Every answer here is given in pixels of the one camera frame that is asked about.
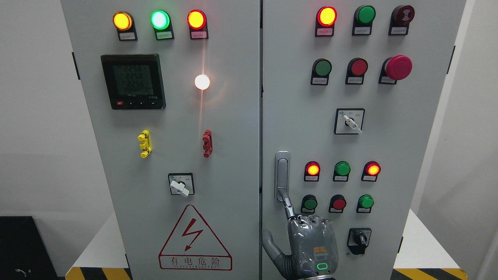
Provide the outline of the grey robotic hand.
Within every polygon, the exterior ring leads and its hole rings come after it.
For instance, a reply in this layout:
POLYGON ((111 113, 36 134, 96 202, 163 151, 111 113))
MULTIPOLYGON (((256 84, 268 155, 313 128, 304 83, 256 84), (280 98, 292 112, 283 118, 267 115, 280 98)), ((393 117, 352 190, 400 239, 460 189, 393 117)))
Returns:
POLYGON ((296 215, 288 192, 279 188, 288 218, 291 254, 285 255, 263 230, 263 247, 286 280, 332 280, 338 268, 338 250, 331 221, 316 215, 296 215))

